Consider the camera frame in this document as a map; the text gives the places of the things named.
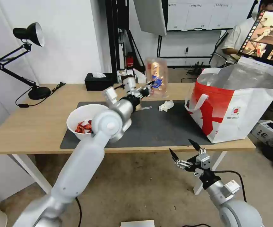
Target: table leg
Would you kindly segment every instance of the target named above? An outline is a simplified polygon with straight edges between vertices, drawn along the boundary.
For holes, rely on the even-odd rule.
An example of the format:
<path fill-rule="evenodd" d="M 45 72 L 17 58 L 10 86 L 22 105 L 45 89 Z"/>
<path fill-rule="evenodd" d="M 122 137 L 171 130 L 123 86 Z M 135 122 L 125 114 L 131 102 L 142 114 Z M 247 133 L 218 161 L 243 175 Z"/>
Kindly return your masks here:
<path fill-rule="evenodd" d="M 216 170 L 224 156 L 226 155 L 227 151 L 216 151 L 214 155 L 211 158 L 211 170 Z M 201 190 L 203 189 L 203 183 L 200 181 L 200 179 L 197 178 L 197 183 L 193 188 L 194 194 L 198 195 Z"/>
<path fill-rule="evenodd" d="M 37 184 L 48 194 L 52 186 L 38 170 L 35 164 L 30 160 L 26 154 L 13 154 L 12 155 L 18 163 L 25 169 L 25 171 L 37 182 Z"/>

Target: white bowl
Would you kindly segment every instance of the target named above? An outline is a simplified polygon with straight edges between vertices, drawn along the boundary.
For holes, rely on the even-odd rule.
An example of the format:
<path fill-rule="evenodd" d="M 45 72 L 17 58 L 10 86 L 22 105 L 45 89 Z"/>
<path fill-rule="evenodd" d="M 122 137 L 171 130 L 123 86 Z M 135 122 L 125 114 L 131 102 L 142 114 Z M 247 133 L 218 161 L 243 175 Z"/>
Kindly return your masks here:
<path fill-rule="evenodd" d="M 67 127 L 80 140 L 90 137 L 91 133 L 87 134 L 87 130 L 85 130 L 85 134 L 75 132 L 78 124 L 82 121 L 85 121 L 83 125 L 88 124 L 88 121 L 92 120 L 94 116 L 107 109 L 107 106 L 100 104 L 88 104 L 86 106 L 81 106 L 70 113 L 66 121 Z"/>

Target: black tissue box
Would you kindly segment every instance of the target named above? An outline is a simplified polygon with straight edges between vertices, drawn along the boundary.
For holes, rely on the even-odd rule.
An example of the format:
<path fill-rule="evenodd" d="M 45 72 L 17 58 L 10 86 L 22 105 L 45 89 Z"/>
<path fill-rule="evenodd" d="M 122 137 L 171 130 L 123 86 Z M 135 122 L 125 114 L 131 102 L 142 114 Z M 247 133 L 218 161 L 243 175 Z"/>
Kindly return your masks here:
<path fill-rule="evenodd" d="M 96 78 L 92 73 L 88 73 L 85 78 L 87 91 L 103 91 L 108 87 L 113 86 L 112 73 L 104 73 L 106 77 Z"/>

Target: lamp shade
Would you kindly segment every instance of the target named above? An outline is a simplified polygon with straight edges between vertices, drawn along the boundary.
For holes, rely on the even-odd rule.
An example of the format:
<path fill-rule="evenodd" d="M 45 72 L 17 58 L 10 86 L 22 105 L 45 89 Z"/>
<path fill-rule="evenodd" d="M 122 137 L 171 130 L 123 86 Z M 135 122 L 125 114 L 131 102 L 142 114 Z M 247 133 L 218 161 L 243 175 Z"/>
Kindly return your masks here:
<path fill-rule="evenodd" d="M 45 40 L 42 28 L 38 22 L 30 24 L 27 28 L 14 28 L 13 34 L 18 39 L 29 39 L 38 46 L 44 46 Z"/>

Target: red and white bag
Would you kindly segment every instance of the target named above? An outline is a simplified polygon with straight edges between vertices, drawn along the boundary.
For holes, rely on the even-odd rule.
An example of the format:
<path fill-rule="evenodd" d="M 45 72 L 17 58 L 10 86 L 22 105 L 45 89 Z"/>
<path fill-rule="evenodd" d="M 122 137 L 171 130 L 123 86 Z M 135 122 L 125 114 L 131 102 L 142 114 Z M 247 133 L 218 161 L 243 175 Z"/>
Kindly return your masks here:
<path fill-rule="evenodd" d="M 185 108 L 212 143 L 244 139 L 273 101 L 273 66 L 242 57 L 205 69 Z"/>

